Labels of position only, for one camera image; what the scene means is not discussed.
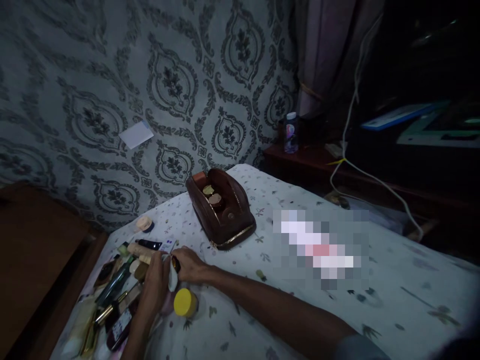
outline white bedsheet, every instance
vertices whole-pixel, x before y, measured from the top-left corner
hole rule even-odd
[[[202,231],[188,193],[147,211],[153,231],[134,235],[132,224],[113,232],[91,278],[124,241],[144,238],[178,240],[208,264],[261,281],[323,308],[369,337],[392,359],[428,359],[471,325],[478,307],[479,268],[416,244],[374,223],[369,226],[369,289],[347,291],[295,286],[279,277],[273,266],[273,210],[339,211],[298,186],[290,185],[249,165],[228,171],[244,187],[257,221],[254,235],[230,251],[218,251]],[[134,284],[131,277],[125,287]],[[300,357],[246,311],[216,289],[192,290],[200,300],[193,321],[166,316],[151,335],[150,359],[297,359]],[[66,330],[59,340],[65,341]]]

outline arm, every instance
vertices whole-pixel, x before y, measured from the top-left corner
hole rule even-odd
[[[320,354],[332,358],[342,339],[357,334],[330,312],[261,282],[207,265],[189,248],[177,249],[173,254],[181,265],[181,281],[217,288],[307,358],[318,358]]]
[[[138,310],[130,324],[130,333],[121,360],[143,359],[150,329],[164,304],[170,275],[170,257],[162,263],[163,251],[157,251],[150,261],[141,292]]]

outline damask pattern wallpaper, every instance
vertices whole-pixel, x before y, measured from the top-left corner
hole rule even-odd
[[[258,166],[296,102],[293,0],[4,0],[0,183],[26,180],[107,231]],[[118,134],[148,122],[130,150]]]

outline brown leather bag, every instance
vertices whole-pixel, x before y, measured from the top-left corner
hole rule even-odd
[[[215,210],[204,195],[207,185],[222,197],[220,210]],[[206,236],[218,250],[231,249],[256,230],[244,188],[225,171],[213,168],[208,175],[199,172],[186,181],[186,188]]]

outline white cable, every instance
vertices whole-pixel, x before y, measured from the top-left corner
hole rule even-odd
[[[422,230],[422,228],[419,226],[419,224],[415,221],[414,217],[412,216],[412,213],[410,212],[410,208],[409,208],[409,205],[407,204],[407,202],[400,196],[398,195],[390,186],[388,186],[385,182],[383,182],[382,180],[380,180],[379,178],[363,171],[362,169],[360,169],[359,167],[357,167],[356,165],[354,165],[353,163],[351,163],[347,157],[346,157],[346,146],[345,146],[345,138],[346,138],[346,134],[347,134],[347,129],[349,127],[349,123],[350,123],[350,117],[352,116],[352,108],[354,106],[354,102],[355,100],[357,100],[357,103],[360,103],[360,98],[359,98],[359,84],[360,84],[360,69],[361,69],[361,64],[362,64],[362,60],[366,59],[367,58],[367,54],[365,54],[364,56],[364,42],[365,40],[368,38],[368,35],[370,34],[370,32],[376,27],[376,25],[378,24],[378,22],[380,21],[380,19],[383,17],[383,14],[381,14],[378,19],[375,21],[375,23],[371,26],[371,28],[367,31],[367,33],[365,34],[365,36],[363,37],[363,40],[361,41],[360,43],[360,54],[358,56],[358,63],[356,64],[356,68],[355,68],[355,74],[354,74],[354,85],[355,85],[355,90],[353,92],[353,96],[351,98],[351,102],[350,102],[350,107],[348,108],[348,116],[346,118],[346,123],[345,123],[345,128],[343,129],[343,134],[342,134],[342,143],[341,143],[341,148],[342,148],[342,155],[343,155],[343,158],[344,158],[344,162],[346,162],[347,164],[349,164],[351,167],[353,167],[354,169],[358,170],[359,172],[361,172],[362,174],[365,174],[369,177],[371,177],[372,179],[374,179],[375,181],[379,182],[380,184],[382,184],[384,187],[386,187],[393,195],[395,195],[400,201],[401,203],[403,204],[404,208],[405,208],[405,212],[406,214],[408,215],[408,218],[410,219],[410,221],[416,226],[416,228],[418,229],[418,241],[422,240],[423,236],[424,236],[424,231]],[[370,42],[368,43],[368,46],[366,47],[367,48],[367,51],[368,49],[370,48]],[[333,173],[331,174],[330,176],[330,184],[331,184],[331,187],[339,194],[342,194],[342,195],[345,195],[349,198],[353,198],[353,199],[357,199],[357,200],[360,200],[362,202],[365,202],[367,204],[370,204],[372,206],[375,206],[374,204],[368,202],[368,201],[365,201],[365,200],[362,200],[358,197],[355,197],[355,196],[351,196],[351,195],[348,195],[346,193],[343,193],[341,191],[339,191],[335,186],[334,186],[334,182],[333,182],[333,178],[335,176],[335,174],[337,173],[337,170],[339,169],[340,165],[342,165],[342,163],[339,163],[335,170],[333,171]]]

